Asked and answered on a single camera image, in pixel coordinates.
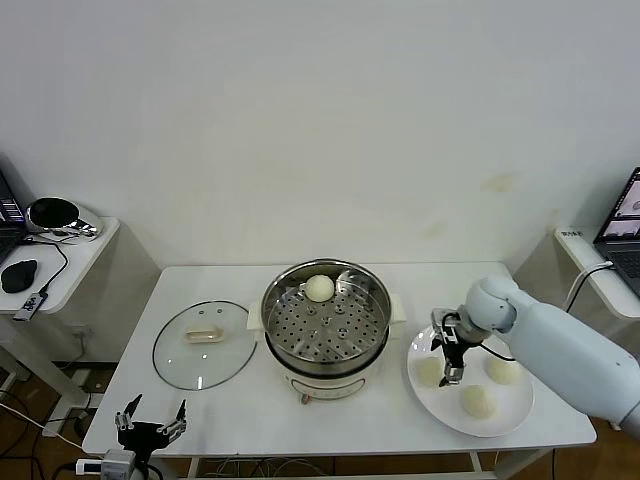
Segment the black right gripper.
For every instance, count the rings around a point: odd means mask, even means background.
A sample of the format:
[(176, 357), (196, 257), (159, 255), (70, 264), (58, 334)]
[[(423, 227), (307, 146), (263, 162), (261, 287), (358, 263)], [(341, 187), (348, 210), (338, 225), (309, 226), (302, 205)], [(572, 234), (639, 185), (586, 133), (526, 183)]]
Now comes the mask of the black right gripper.
[(458, 385), (463, 378), (464, 355), (469, 349), (469, 343), (464, 340), (449, 339), (444, 335), (443, 328), (440, 325), (435, 325), (433, 326), (430, 350), (435, 351), (441, 347), (445, 358), (445, 366), (443, 377), (438, 386), (442, 388), (449, 385)]

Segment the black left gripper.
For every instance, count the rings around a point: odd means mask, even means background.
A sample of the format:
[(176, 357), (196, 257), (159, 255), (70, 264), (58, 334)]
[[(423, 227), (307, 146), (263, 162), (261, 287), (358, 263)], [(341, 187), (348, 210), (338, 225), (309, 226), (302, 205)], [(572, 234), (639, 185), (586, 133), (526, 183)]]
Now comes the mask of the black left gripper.
[(132, 421), (133, 415), (142, 399), (142, 394), (131, 400), (122, 412), (115, 415), (115, 425), (119, 444), (135, 453), (153, 453), (169, 445), (169, 440), (176, 440), (187, 427), (186, 400), (183, 399), (176, 417), (168, 424)]

